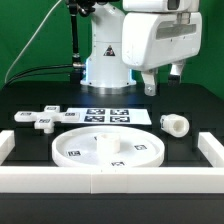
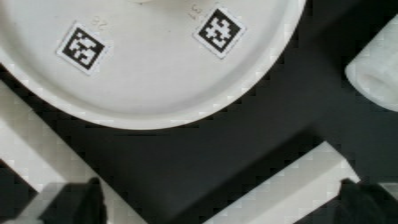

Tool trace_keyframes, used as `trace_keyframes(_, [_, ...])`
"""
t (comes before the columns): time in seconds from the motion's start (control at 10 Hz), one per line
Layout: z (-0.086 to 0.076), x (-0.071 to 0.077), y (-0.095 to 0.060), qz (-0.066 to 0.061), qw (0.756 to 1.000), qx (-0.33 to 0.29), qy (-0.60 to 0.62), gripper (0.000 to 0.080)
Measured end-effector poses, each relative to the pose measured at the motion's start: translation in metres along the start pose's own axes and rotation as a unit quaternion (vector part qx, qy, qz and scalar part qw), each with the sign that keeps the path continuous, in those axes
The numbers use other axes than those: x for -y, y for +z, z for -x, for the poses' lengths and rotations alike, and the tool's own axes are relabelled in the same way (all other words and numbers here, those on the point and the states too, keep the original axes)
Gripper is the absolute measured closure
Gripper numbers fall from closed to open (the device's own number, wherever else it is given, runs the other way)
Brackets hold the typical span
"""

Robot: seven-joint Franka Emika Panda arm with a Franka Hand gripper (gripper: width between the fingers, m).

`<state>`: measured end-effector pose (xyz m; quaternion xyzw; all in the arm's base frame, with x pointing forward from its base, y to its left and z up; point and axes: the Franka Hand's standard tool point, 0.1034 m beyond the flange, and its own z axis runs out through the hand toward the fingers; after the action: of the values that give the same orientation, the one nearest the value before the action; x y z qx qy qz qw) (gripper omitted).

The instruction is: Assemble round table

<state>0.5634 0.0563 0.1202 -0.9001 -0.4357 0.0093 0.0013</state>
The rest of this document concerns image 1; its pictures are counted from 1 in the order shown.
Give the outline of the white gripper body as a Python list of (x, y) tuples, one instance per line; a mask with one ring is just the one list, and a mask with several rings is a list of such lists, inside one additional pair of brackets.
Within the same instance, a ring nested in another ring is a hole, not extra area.
[(123, 23), (122, 60), (131, 69), (146, 71), (198, 54), (202, 17), (187, 24), (177, 14), (128, 13)]

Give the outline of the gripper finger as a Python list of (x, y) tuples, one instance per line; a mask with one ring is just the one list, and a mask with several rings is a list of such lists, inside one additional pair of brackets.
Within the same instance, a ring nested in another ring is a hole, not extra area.
[(172, 64), (170, 74), (168, 76), (168, 84), (170, 86), (176, 86), (181, 82), (181, 76), (184, 66), (184, 60), (176, 61)]
[(150, 69), (141, 73), (144, 82), (144, 92), (148, 96), (155, 96), (157, 90), (157, 70)]

